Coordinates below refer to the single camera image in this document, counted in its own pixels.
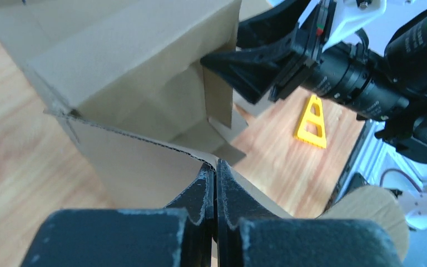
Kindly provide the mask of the cardboard box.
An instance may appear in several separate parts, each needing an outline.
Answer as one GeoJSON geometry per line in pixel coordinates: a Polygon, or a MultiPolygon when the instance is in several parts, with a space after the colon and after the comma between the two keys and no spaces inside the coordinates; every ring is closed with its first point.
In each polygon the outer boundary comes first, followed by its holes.
{"type": "Polygon", "coordinates": [[[237,162],[233,89],[202,67],[268,1],[0,1],[0,43],[122,207],[237,162]]]}

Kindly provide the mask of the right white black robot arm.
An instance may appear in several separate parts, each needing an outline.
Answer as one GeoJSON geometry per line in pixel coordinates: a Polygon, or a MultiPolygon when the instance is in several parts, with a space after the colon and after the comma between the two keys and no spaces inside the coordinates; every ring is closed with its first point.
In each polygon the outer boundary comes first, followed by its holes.
{"type": "Polygon", "coordinates": [[[362,26],[344,30],[343,1],[320,1],[303,23],[308,1],[283,1],[239,23],[235,51],[201,64],[247,102],[276,102],[296,88],[344,106],[358,120],[383,122],[377,139],[427,164],[427,9],[401,26],[383,55],[369,48],[362,26]]]}

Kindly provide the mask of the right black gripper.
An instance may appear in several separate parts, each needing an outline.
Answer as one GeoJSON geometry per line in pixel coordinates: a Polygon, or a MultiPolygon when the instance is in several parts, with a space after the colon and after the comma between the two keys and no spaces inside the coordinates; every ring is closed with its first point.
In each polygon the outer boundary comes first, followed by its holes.
{"type": "Polygon", "coordinates": [[[271,102],[286,99],[315,72],[331,33],[335,1],[319,1],[305,26],[295,28],[309,3],[285,0],[240,22],[236,46],[248,49],[210,53],[201,64],[250,104],[268,91],[271,102]],[[291,37],[282,39],[292,30],[291,37]]]}

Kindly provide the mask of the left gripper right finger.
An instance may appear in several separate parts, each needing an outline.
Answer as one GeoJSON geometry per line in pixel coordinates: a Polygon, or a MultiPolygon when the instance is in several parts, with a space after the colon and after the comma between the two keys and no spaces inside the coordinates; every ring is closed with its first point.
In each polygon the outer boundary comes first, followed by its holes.
{"type": "Polygon", "coordinates": [[[219,266],[402,266],[404,213],[395,195],[362,186],[315,219],[281,218],[219,160],[219,266]]]}

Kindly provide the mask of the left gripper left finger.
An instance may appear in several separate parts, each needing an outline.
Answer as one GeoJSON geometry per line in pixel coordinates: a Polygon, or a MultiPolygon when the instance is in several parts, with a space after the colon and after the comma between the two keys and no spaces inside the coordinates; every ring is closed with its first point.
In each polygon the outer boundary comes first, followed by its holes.
{"type": "Polygon", "coordinates": [[[214,173],[160,209],[62,209],[38,229],[22,266],[210,266],[214,173]]]}

